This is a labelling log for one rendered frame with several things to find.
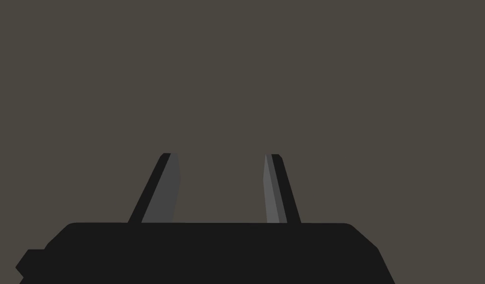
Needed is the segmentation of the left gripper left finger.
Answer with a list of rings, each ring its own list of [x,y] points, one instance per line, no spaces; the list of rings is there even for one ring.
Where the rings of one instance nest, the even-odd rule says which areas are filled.
[[[180,183],[178,154],[161,154],[128,222],[173,222]]]

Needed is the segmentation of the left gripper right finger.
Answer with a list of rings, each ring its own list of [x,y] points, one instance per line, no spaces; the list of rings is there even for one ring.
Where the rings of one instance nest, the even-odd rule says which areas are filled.
[[[284,160],[279,154],[264,156],[263,190],[267,223],[301,223]]]

